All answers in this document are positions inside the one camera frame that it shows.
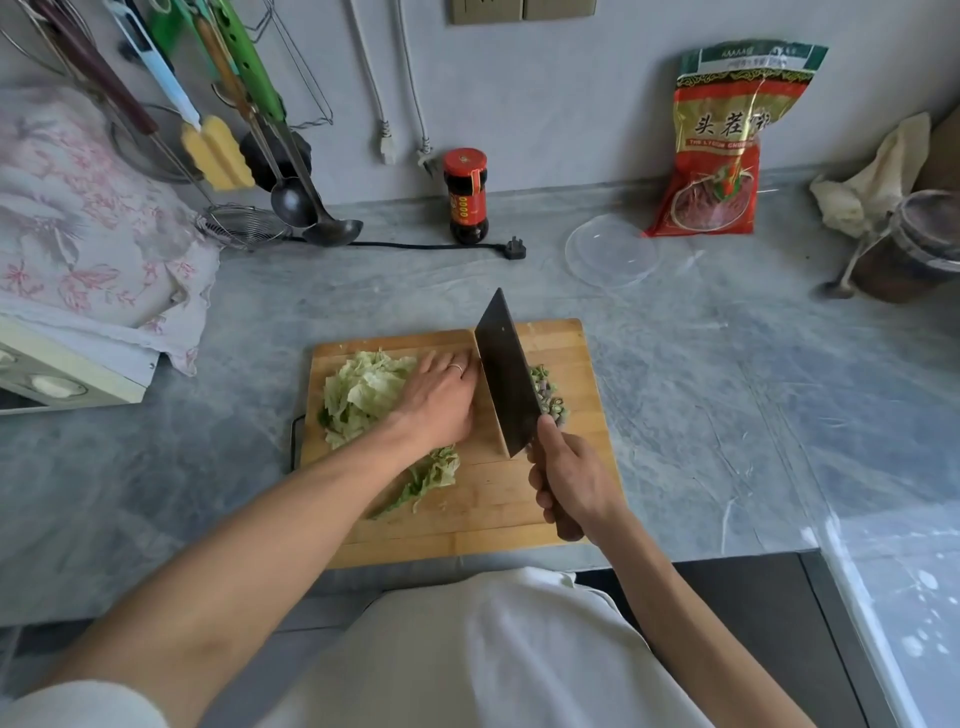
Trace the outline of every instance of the red lid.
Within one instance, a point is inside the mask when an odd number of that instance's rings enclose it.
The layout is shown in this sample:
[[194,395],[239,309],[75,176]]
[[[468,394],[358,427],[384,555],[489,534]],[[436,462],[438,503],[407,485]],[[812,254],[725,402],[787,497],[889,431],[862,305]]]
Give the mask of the red lid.
[[472,172],[487,169],[487,155],[479,149],[460,147],[444,155],[444,171],[453,177],[469,177]]

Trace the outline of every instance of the gray countertop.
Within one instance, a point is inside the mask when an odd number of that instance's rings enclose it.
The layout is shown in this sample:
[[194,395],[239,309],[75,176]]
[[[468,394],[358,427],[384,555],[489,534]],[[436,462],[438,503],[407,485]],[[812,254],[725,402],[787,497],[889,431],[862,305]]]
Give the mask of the gray countertop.
[[[671,558],[821,546],[900,715],[947,725],[960,684],[954,292],[912,306],[811,299],[852,243],[800,189],[763,196],[754,235],[659,239],[648,279],[593,288],[568,272],[564,242],[616,196],[493,201],[492,239],[523,238],[522,262],[225,254],[198,376],[164,365],[137,406],[0,418],[0,624],[101,614],[283,476],[315,344],[472,326],[502,286],[518,320],[583,321],[630,505]],[[409,222],[410,206],[352,212],[366,239],[447,238]],[[556,546],[331,571],[316,589],[520,564],[604,562],[592,546]]]

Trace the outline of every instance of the yellow sponge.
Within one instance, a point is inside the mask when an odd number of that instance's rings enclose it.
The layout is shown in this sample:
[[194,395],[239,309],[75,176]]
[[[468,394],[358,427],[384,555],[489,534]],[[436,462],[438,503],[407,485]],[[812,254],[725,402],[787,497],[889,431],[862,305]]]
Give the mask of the yellow sponge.
[[228,191],[253,187],[250,167],[223,119],[207,116],[199,131],[184,123],[180,142],[214,189]]

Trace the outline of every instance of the person's left hand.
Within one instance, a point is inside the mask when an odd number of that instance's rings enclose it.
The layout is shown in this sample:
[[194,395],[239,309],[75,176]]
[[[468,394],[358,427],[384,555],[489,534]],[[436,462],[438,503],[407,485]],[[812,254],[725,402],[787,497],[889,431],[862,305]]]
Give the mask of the person's left hand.
[[426,454],[465,439],[473,425],[480,361],[469,351],[430,352],[407,378],[393,414]]

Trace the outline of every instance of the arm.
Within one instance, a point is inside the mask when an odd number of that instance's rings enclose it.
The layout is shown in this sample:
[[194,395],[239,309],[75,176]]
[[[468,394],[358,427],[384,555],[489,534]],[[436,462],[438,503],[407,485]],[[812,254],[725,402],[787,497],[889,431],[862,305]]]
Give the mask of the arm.
[[428,354],[393,413],[280,481],[136,587],[68,650],[44,687],[119,683],[149,698],[172,728],[197,725],[373,498],[431,449],[467,436],[477,374],[467,354]]
[[[718,728],[813,723],[677,573],[585,440],[538,422],[530,483],[547,522],[556,498],[610,561],[636,621],[674,679]],[[552,491],[543,489],[543,472]]]

